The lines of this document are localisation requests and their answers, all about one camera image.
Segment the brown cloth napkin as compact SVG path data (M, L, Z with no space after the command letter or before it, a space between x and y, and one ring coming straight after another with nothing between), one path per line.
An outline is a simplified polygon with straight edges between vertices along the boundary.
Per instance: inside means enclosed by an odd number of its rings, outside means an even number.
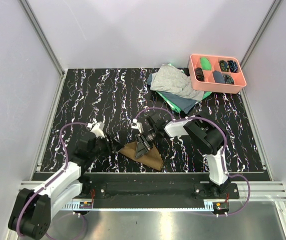
M135 158L136 146L137 143L135 141L125 144L119 153L133 161L141 163L157 171L161 171L164 162L156 146L153 146L153 148L147 154L139 158Z

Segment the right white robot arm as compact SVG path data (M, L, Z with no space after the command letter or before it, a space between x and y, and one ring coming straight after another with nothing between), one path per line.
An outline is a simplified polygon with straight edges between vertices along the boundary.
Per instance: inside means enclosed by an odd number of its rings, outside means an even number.
M209 189L215 198L221 198L228 192L230 179L226 173L226 133L218 124L197 115L184 119L163 120L156 115L147 118L151 129L143 131L142 124L135 118L131 128L137 129L135 158L146 155L152 145L160 139L189 136L201 153L206 155L209 167Z

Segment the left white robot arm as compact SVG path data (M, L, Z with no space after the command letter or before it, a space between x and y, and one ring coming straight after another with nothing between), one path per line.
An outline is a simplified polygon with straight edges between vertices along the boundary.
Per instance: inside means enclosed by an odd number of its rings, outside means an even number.
M8 228L21 237L40 240L48 231L51 220L72 198L85 198L90 185L84 173L92 162L107 158L124 147L107 135L87 133L79 140L66 166L34 189L19 191L11 212Z

